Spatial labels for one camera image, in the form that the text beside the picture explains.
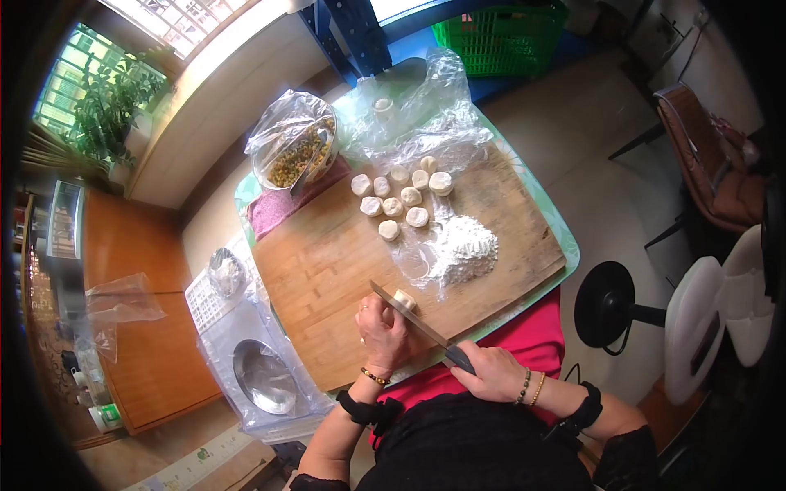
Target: knife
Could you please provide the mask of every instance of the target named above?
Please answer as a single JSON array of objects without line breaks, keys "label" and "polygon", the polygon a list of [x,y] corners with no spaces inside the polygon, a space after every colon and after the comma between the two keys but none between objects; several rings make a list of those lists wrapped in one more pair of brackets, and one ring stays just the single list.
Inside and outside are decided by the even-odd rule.
[{"label": "knife", "polygon": [[391,307],[393,307],[394,309],[399,311],[404,317],[409,319],[410,322],[412,322],[412,324],[416,328],[420,329],[421,332],[423,332],[423,334],[431,338],[432,341],[439,344],[441,347],[445,348],[445,356],[447,357],[448,360],[455,363],[456,366],[458,366],[465,372],[469,372],[475,375],[475,369],[472,367],[472,363],[469,362],[469,358],[467,358],[467,355],[466,353],[464,353],[464,351],[461,351],[461,348],[459,348],[455,344],[451,343],[450,341],[439,335],[437,331],[430,328],[428,324],[426,324],[425,322],[421,321],[421,319],[417,315],[415,315],[407,308],[405,308],[401,304],[401,302],[388,295],[387,292],[383,290],[382,287],[380,287],[380,285],[374,283],[373,281],[371,281],[370,283],[371,283],[371,289],[374,290],[374,293],[382,297],[382,299],[385,302],[389,303]]}]

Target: knife handle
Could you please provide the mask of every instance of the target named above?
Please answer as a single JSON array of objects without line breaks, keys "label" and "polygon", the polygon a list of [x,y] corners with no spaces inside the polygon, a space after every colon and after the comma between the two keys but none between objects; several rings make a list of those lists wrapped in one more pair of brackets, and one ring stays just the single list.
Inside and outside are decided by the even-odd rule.
[{"label": "knife handle", "polygon": [[472,367],[472,363],[469,362],[469,358],[467,358],[466,353],[461,351],[461,348],[458,346],[452,345],[450,348],[448,348],[445,352],[445,356],[448,360],[455,363],[458,368],[475,375],[475,369]]}]

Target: wooden cabinet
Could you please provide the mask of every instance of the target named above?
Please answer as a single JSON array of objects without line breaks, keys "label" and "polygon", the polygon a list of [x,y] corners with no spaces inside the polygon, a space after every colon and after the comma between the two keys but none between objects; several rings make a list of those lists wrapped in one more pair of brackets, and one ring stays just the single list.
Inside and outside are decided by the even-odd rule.
[{"label": "wooden cabinet", "polygon": [[174,216],[88,191],[83,221],[85,289],[145,273],[167,314],[158,321],[117,324],[117,362],[101,357],[128,432],[139,433],[220,398],[197,349],[197,330],[185,303],[189,276]]},{"label": "wooden cabinet", "polygon": [[135,273],[147,275],[154,293],[189,285],[175,210],[88,190],[83,220],[85,290]]},{"label": "wooden cabinet", "polygon": [[127,426],[155,426],[212,401],[221,391],[197,349],[182,293],[156,294],[167,316],[117,325],[117,363],[102,361]]}]

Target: green leaves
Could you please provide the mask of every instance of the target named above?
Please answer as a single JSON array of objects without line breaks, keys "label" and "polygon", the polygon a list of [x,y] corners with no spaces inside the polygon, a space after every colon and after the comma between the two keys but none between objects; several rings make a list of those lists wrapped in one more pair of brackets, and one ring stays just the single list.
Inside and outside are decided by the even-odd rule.
[{"label": "green leaves", "polygon": [[163,80],[141,62],[142,55],[127,53],[114,67],[100,64],[89,71],[90,53],[82,76],[85,97],[74,106],[78,136],[64,139],[80,153],[97,160],[132,167],[136,159],[124,142],[139,111],[162,89]]}]

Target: mixed vegetable filling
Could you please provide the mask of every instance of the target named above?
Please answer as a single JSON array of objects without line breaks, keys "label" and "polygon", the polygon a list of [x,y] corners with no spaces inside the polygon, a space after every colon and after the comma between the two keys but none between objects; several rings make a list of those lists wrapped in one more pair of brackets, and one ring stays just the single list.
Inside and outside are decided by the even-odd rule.
[{"label": "mixed vegetable filling", "polygon": [[[324,121],[319,121],[302,132],[296,141],[276,157],[267,175],[268,181],[279,188],[288,188],[295,184],[309,162],[311,162],[309,173],[314,172],[325,159],[330,146],[329,143],[325,143],[320,148],[321,141],[317,131],[321,128],[328,131],[328,139],[330,139],[329,135],[332,135],[336,130],[335,119],[327,118]],[[319,155],[314,157],[318,148]]]}]

